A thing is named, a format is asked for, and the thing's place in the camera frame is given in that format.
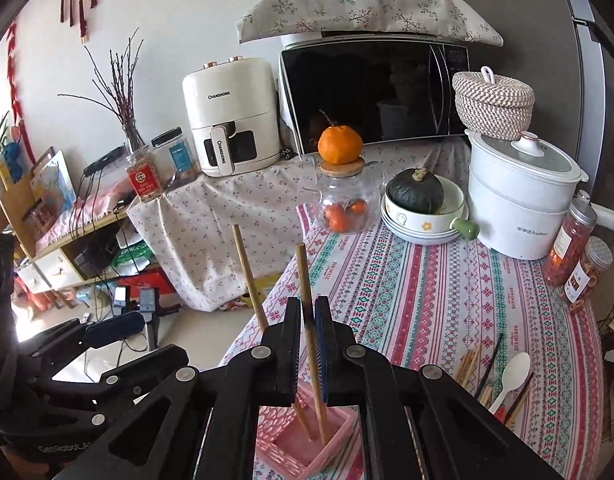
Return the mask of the floral cloth microwave cover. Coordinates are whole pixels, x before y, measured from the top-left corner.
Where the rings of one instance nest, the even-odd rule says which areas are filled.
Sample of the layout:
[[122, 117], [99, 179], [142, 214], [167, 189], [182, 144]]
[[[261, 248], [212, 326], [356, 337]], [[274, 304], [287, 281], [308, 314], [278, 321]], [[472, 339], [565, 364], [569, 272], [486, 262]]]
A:
[[464, 0], [260, 0], [237, 23], [241, 44], [307, 32], [411, 32], [501, 47], [502, 36]]

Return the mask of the bamboo chopstick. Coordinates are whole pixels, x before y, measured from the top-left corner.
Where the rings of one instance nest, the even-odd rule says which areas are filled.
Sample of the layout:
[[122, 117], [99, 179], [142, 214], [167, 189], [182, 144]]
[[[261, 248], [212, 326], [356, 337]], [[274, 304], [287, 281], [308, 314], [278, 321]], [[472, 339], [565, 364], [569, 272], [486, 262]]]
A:
[[466, 352], [466, 355], [461, 361], [459, 370], [455, 374], [455, 381], [462, 386], [466, 387], [472, 374], [474, 373], [475, 365], [479, 360], [479, 349], [470, 349]]
[[322, 445], [330, 441], [327, 407], [322, 400], [322, 389], [319, 375], [317, 333], [315, 317], [313, 316], [313, 296], [311, 296], [307, 250], [304, 243], [295, 247], [299, 284], [301, 285], [301, 314], [303, 315], [304, 333], [310, 373], [313, 403], [315, 404], [319, 437]]
[[492, 385], [486, 386], [482, 389], [482, 393], [478, 396], [478, 402], [485, 406], [485, 408], [489, 408], [490, 403], [492, 402]]
[[514, 402], [511, 411], [508, 412], [508, 416], [505, 419], [505, 426], [512, 427], [514, 425], [515, 419], [520, 413], [520, 410], [524, 407], [529, 391], [525, 391], [521, 396], [519, 396]]

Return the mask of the dark green squash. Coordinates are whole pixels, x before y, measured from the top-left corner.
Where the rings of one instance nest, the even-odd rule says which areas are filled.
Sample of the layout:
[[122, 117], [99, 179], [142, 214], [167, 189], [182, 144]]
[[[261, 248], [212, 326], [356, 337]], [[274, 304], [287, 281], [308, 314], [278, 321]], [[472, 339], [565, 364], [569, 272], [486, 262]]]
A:
[[387, 185], [391, 201], [417, 214], [436, 214], [444, 203], [441, 181], [425, 168], [408, 168], [393, 177]]

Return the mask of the white plastic spoon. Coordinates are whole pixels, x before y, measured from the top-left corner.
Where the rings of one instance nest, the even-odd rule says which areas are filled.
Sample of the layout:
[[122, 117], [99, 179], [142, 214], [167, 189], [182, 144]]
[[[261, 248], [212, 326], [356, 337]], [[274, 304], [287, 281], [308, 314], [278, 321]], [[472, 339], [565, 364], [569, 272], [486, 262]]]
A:
[[508, 361], [502, 374], [502, 390], [497, 395], [497, 398], [493, 400], [489, 408], [491, 414], [494, 415], [497, 413], [510, 392], [525, 384], [525, 380], [529, 376], [530, 367], [531, 358], [527, 352], [517, 353], [516, 356], [513, 356], [513, 358]]

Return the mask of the patterned striped tablecloth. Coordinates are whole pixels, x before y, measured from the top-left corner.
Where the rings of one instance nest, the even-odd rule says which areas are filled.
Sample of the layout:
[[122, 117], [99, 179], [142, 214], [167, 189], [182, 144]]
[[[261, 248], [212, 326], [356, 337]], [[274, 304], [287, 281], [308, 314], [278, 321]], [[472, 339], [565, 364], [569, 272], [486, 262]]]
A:
[[433, 363], [455, 374], [478, 348], [468, 391], [504, 333], [487, 382], [499, 387], [506, 363], [523, 351], [534, 373], [513, 431], [564, 478], [592, 478], [603, 411], [592, 309], [569, 310], [538, 261], [475, 241], [413, 245], [383, 228], [346, 248], [318, 243], [308, 254], [311, 289], [329, 298], [333, 318], [403, 367]]

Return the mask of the grey refrigerator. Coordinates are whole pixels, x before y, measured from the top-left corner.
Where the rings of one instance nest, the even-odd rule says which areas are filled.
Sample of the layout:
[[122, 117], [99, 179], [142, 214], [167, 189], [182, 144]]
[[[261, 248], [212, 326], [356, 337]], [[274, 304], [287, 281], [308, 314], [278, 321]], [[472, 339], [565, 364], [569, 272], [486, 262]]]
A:
[[614, 209], [614, 60], [589, 0], [464, 0], [503, 38], [474, 44], [473, 70], [526, 82], [536, 103], [530, 131], [575, 159], [589, 175], [593, 200]]

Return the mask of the pink lattice utensil holder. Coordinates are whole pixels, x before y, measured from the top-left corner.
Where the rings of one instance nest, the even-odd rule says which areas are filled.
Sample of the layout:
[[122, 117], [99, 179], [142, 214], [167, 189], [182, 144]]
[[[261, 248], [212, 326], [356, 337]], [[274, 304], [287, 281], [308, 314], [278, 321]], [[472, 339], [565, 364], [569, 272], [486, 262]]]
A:
[[259, 409], [256, 436], [256, 457], [284, 479], [308, 479], [328, 465], [347, 444], [357, 422], [352, 408], [328, 408], [330, 440], [320, 441], [313, 402], [308, 382], [298, 381], [296, 400], [316, 437], [311, 440], [301, 426], [293, 408]]

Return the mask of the glass jar with tomatoes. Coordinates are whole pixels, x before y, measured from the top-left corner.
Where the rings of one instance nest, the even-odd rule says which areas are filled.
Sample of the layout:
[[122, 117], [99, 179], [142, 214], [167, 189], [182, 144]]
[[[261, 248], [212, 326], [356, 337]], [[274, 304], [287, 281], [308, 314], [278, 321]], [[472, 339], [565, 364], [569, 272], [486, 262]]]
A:
[[315, 182], [303, 185], [298, 197], [311, 206], [319, 226], [333, 233], [359, 233], [380, 221], [386, 181], [379, 162], [358, 157], [334, 165], [321, 160]]

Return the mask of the vase with dry branches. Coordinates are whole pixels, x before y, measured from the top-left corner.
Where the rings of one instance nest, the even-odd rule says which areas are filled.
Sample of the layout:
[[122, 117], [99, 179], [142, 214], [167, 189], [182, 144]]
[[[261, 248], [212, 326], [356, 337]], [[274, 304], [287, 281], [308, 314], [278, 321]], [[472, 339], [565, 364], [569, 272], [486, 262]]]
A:
[[111, 112], [122, 127], [129, 154], [141, 150], [146, 145], [138, 131], [135, 112], [135, 73], [140, 51], [144, 45], [144, 40], [135, 44], [137, 32], [139, 28], [136, 28], [128, 37], [122, 52], [109, 50], [109, 78], [104, 77], [90, 49], [87, 46], [84, 47], [94, 72], [91, 82], [100, 94], [100, 100], [89, 98], [89, 96], [59, 93], [61, 98], [87, 101]]

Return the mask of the black chopstick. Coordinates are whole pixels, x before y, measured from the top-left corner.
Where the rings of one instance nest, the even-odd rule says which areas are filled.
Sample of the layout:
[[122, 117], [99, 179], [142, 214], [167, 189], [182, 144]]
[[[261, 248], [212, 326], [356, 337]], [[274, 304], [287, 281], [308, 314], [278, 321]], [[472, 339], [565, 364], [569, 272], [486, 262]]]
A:
[[523, 385], [522, 389], [520, 389], [520, 393], [518, 394], [518, 396], [516, 396], [516, 399], [514, 400], [511, 408], [506, 412], [505, 418], [503, 419], [503, 423], [505, 424], [505, 426], [510, 426], [512, 424], [513, 420], [517, 415], [517, 412], [520, 411], [520, 408], [523, 406], [527, 398], [533, 377], [534, 373], [530, 373], [528, 375], [525, 384]]
[[490, 372], [491, 372], [491, 370], [493, 368], [493, 364], [494, 364], [494, 362], [496, 362], [496, 358], [497, 358], [497, 355], [498, 355], [498, 352], [499, 352], [499, 349], [500, 349], [500, 346], [501, 346], [501, 342], [504, 341], [504, 337], [505, 337], [505, 334], [501, 333], [499, 335], [499, 337], [498, 337], [497, 344], [493, 348], [493, 352], [492, 352], [491, 358], [490, 358], [490, 360], [489, 360], [489, 362], [487, 364], [485, 373], [484, 373], [484, 375], [482, 375], [482, 378], [480, 378], [480, 381], [478, 382], [478, 386], [477, 386], [475, 392], [473, 393], [473, 396], [474, 396], [474, 398], [476, 400], [479, 399], [480, 395], [482, 394], [482, 392], [484, 391], [484, 389], [485, 389], [485, 387], [487, 385], [487, 380], [488, 380]]

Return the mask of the red chopstick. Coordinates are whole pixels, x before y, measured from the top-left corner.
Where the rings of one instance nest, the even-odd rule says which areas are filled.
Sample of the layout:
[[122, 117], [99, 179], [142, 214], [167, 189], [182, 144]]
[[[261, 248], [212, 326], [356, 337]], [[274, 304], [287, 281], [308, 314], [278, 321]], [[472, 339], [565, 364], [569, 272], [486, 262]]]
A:
[[494, 413], [494, 416], [496, 416], [499, 422], [504, 422], [505, 408], [503, 406], [501, 406], [501, 408], [498, 408], [496, 413]]

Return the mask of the woven lidded basket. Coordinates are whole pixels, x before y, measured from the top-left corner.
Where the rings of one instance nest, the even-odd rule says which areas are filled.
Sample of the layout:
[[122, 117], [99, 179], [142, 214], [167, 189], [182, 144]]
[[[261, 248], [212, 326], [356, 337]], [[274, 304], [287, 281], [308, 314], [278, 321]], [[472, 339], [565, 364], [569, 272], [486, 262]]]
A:
[[489, 66], [452, 76], [455, 104], [462, 124], [490, 138], [515, 141], [527, 131], [536, 102], [529, 84], [497, 75]]

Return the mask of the orange tangerine on jar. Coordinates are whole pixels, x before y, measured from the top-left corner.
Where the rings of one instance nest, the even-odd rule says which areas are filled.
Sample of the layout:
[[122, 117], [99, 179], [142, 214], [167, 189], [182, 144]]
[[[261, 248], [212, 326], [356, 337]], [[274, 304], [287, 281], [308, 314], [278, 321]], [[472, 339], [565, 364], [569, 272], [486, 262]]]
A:
[[323, 110], [321, 114], [328, 122], [328, 127], [321, 132], [318, 140], [321, 158], [332, 165], [354, 162], [363, 151], [361, 136], [349, 126], [336, 125]]

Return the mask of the light wooden chopstick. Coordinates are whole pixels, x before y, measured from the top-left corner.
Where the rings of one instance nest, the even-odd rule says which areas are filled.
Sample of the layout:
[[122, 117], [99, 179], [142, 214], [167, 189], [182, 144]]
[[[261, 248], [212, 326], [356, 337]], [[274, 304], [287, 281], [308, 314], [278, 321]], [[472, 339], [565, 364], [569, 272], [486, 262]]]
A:
[[[251, 265], [249, 264], [249, 257], [247, 256], [246, 249], [244, 246], [240, 226], [234, 224], [231, 226], [232, 236], [234, 240], [235, 248], [237, 248], [237, 256], [239, 257], [239, 261], [241, 264], [241, 269], [245, 278], [247, 292], [249, 293], [249, 299], [251, 299], [252, 307], [255, 312], [255, 316], [257, 319], [258, 327], [262, 333], [267, 330], [269, 326], [267, 315], [264, 311], [263, 306], [261, 305], [258, 289], [254, 280], [253, 272], [251, 269]], [[301, 404], [298, 402], [294, 402], [292, 404], [292, 408], [294, 414], [301, 425], [301, 429], [305, 431], [307, 437], [310, 441], [316, 440], [316, 433], [313, 431], [313, 428], [309, 426], [309, 422], [306, 416], [305, 411], [301, 407]]]

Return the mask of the white electric cooking pot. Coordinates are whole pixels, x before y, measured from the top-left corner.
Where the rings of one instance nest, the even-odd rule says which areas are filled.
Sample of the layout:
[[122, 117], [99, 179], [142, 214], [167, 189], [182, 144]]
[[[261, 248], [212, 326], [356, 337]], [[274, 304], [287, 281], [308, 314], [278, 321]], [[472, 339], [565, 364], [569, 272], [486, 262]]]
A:
[[578, 185], [590, 177], [561, 148], [523, 131], [515, 141], [465, 131], [468, 209], [478, 240], [520, 260], [549, 254]]

